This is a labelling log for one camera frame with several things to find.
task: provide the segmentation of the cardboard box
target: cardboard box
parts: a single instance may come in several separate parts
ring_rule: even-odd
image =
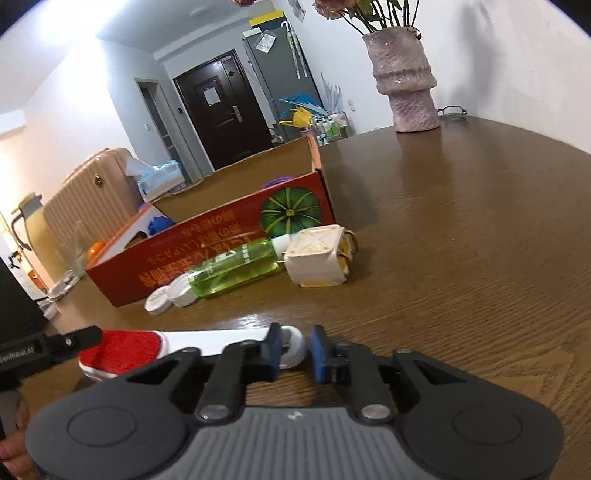
[[[146,298],[205,259],[257,238],[335,222],[315,143],[300,138],[146,206],[87,272],[114,306]],[[261,190],[279,177],[291,180]],[[162,212],[177,224],[125,249]]]

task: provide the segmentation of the yellow object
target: yellow object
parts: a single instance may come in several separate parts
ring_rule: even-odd
[[[283,13],[283,10],[275,10],[274,12],[271,12],[270,14],[265,14],[265,15],[261,15],[260,17],[252,18],[248,21],[248,23],[250,23],[251,27],[254,28],[257,25],[268,22],[269,20],[275,20],[276,18],[281,18],[284,16],[285,16],[285,13]]]
[[[291,127],[296,128],[306,128],[312,124],[312,114],[310,111],[306,110],[302,106],[299,106],[296,109],[290,110],[290,112],[295,112],[294,116],[291,120],[283,120],[279,122],[280,125],[289,125]]]

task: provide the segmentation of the dark brown door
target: dark brown door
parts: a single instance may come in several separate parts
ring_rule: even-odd
[[[272,147],[267,123],[235,51],[174,81],[216,170]]]

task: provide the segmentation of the kettle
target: kettle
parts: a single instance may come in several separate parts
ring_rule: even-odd
[[[52,280],[58,281],[68,269],[56,253],[59,245],[45,222],[42,198],[42,195],[30,193],[22,199],[18,208],[12,211],[16,216],[12,219],[11,230],[18,245],[35,253]],[[29,244],[24,242],[15,230],[15,224],[21,219],[25,222]]]

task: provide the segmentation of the door frame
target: door frame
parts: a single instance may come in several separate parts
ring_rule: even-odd
[[[164,122],[164,126],[168,130],[171,138],[173,139],[174,145],[177,147],[178,154],[180,155],[180,161],[183,164],[184,169],[186,170],[187,174],[189,175],[189,180],[191,182],[198,181],[204,177],[199,165],[197,165],[197,161],[195,160],[195,156],[191,151],[185,137],[183,135],[183,131],[180,129],[178,125],[177,119],[174,117],[174,112],[168,99],[166,98],[166,94],[160,85],[158,80],[154,79],[139,79],[135,78],[135,84],[138,87],[138,93],[142,95],[141,88],[146,87],[150,90],[154,98],[154,102],[156,103],[156,107],[158,109],[158,113]],[[144,105],[146,108],[146,112],[148,116],[152,118],[148,110],[148,106]]]
[[[197,136],[199,137],[199,140],[201,141],[201,144],[203,145],[203,149],[205,150],[205,153],[207,154],[207,156],[210,158],[210,162],[211,162],[211,157],[209,155],[209,152],[207,151],[207,143],[209,143],[207,140],[204,142],[203,138],[203,132],[199,131],[199,127],[196,125],[196,123],[193,121],[193,115],[191,113],[191,109],[189,108],[189,102],[187,101],[187,99],[184,97],[183,95],[183,90],[180,87],[180,85],[178,84],[178,79],[179,77],[182,77],[188,73],[191,73],[195,70],[199,70],[202,69],[208,65],[211,65],[212,63],[215,63],[217,61],[220,61],[221,59],[224,59],[226,57],[232,57],[232,59],[234,60],[234,63],[236,64],[236,67],[238,68],[238,73],[240,74],[240,77],[242,78],[242,81],[244,82],[244,84],[246,85],[246,89],[248,90],[248,92],[250,92],[250,94],[252,95],[253,100],[255,101],[256,106],[258,107],[258,109],[261,111],[261,116],[263,118],[265,118],[265,115],[262,113],[262,109],[261,106],[259,105],[258,99],[256,98],[255,92],[252,89],[252,85],[251,83],[248,81],[248,77],[246,76],[246,71],[244,70],[244,66],[242,65],[242,62],[240,61],[240,58],[238,57],[238,53],[236,53],[236,49],[233,48],[229,51],[227,51],[226,53],[222,53],[221,55],[218,55],[217,57],[208,60],[208,61],[204,61],[203,63],[200,63],[199,65],[194,66],[191,69],[188,69],[186,72],[182,72],[181,74],[177,75],[174,79],[174,86],[177,89],[177,93],[179,98],[181,99],[181,102],[183,103],[183,107],[185,108],[185,111],[187,112],[188,116],[189,116],[189,120],[191,120],[191,124],[193,126],[193,128],[195,129],[195,131],[197,132]]]

